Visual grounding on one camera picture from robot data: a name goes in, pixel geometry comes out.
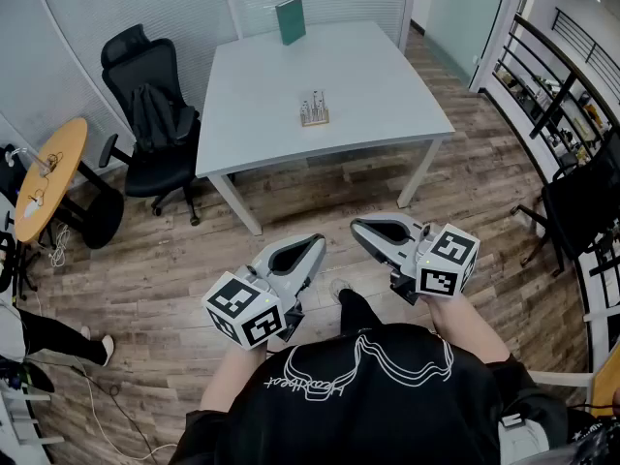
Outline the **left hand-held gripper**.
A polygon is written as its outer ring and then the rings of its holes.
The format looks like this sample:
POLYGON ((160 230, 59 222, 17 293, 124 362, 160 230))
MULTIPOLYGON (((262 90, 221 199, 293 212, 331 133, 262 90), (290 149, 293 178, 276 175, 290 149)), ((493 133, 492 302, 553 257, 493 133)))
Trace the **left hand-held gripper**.
POLYGON ((304 317, 299 292, 326 253, 322 234, 290 236, 265 248, 237 272, 225 272, 202 298, 214 325, 246 351, 276 336, 290 339, 304 317))

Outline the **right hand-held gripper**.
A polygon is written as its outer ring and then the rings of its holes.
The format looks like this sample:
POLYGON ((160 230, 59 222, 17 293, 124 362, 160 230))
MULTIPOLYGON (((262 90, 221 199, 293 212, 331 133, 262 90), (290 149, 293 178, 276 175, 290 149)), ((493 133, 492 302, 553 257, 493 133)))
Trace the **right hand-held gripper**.
POLYGON ((396 264, 390 288, 414 305, 420 295, 453 299, 473 274, 481 242, 446 224, 421 223, 400 212, 377 212, 353 220, 354 239, 380 263, 396 264), (419 233, 407 249, 407 233, 419 233))

